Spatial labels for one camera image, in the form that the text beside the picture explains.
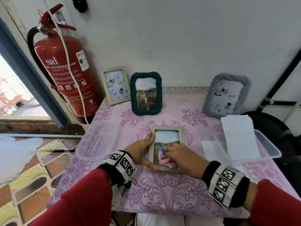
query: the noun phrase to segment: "gray picture frame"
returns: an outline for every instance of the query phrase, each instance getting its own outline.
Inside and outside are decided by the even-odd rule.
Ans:
[[[243,84],[243,88],[240,91],[238,101],[235,103],[234,110],[231,113],[231,115],[240,115],[240,110],[246,101],[246,98],[248,96],[248,93],[249,93],[249,90],[250,90],[252,84],[251,84],[250,79],[246,76],[233,75],[233,74],[229,74],[229,73],[220,73],[213,78],[211,85],[209,87],[209,91],[208,91],[208,94],[207,94],[207,97],[205,100],[205,104],[203,106],[203,112],[205,113],[205,115],[207,115],[209,117],[215,117],[215,118],[219,118],[219,119],[221,117],[225,117],[228,115],[227,113],[216,112],[216,111],[213,111],[212,109],[210,109],[213,96],[217,92],[217,85],[222,79],[225,79],[227,81],[236,81],[236,82],[240,82]]]
[[[164,131],[177,131],[179,133],[179,142],[180,143],[184,143],[184,139],[183,139],[183,131],[181,127],[160,127],[160,126],[151,126],[151,131],[152,133],[155,133],[155,131],[157,130],[164,130]],[[154,148],[155,148],[155,141],[153,142],[153,144],[150,146],[149,149],[149,157],[148,160],[150,162],[153,163],[153,158],[154,158]],[[158,172],[173,172],[173,173],[182,173],[181,171],[179,171],[178,169],[175,168],[169,168],[166,166],[162,166],[162,165],[157,165],[159,167],[159,171]]]
[[[111,94],[110,94],[110,91],[109,91],[109,88],[108,88],[108,85],[107,85],[105,73],[112,72],[112,71],[117,71],[117,70],[122,71],[122,76],[123,76],[124,83],[126,85],[126,90],[127,90],[129,96],[127,98],[124,98],[124,99],[112,101]],[[121,103],[121,102],[126,102],[126,101],[129,101],[131,99],[131,90],[130,90],[128,77],[126,75],[124,67],[114,67],[114,68],[108,68],[108,69],[100,70],[99,75],[102,79],[103,87],[104,87],[104,90],[106,91],[106,95],[107,95],[107,98],[108,98],[108,101],[109,101],[109,105],[114,105],[114,104],[118,104],[118,103]]]

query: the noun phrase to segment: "white wall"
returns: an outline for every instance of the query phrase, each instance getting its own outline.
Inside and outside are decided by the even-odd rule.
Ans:
[[[36,10],[46,11],[42,0],[10,1],[28,30],[38,23]],[[301,0],[87,0],[84,14],[72,0],[46,1],[65,4],[97,78],[98,69],[117,66],[130,76],[156,71],[164,86],[208,86],[220,72],[245,75],[253,86],[244,111],[258,106],[301,47]],[[296,100],[300,82],[298,67],[274,99]]]

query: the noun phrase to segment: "hand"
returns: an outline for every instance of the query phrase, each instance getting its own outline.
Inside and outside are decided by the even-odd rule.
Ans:
[[[173,143],[166,147],[162,159],[173,159],[180,171],[189,175],[190,177],[202,179],[205,169],[209,165],[209,161],[190,150],[183,143]]]
[[[150,168],[151,170],[158,171],[159,167],[155,163],[146,160],[144,156],[145,149],[148,146],[152,145],[154,139],[155,139],[155,134],[149,132],[144,140],[136,141],[131,145],[127,146],[124,150],[131,154],[135,165],[143,165]]]

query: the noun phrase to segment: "white pants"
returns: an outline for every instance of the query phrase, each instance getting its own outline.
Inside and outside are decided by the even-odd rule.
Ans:
[[[209,217],[186,217],[183,216],[159,215],[149,213],[137,213],[135,226],[224,226],[223,218]]]

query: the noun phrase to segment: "blue door frame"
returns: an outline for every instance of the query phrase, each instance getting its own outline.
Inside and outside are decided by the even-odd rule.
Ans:
[[[0,54],[58,127],[69,120],[0,18]]]

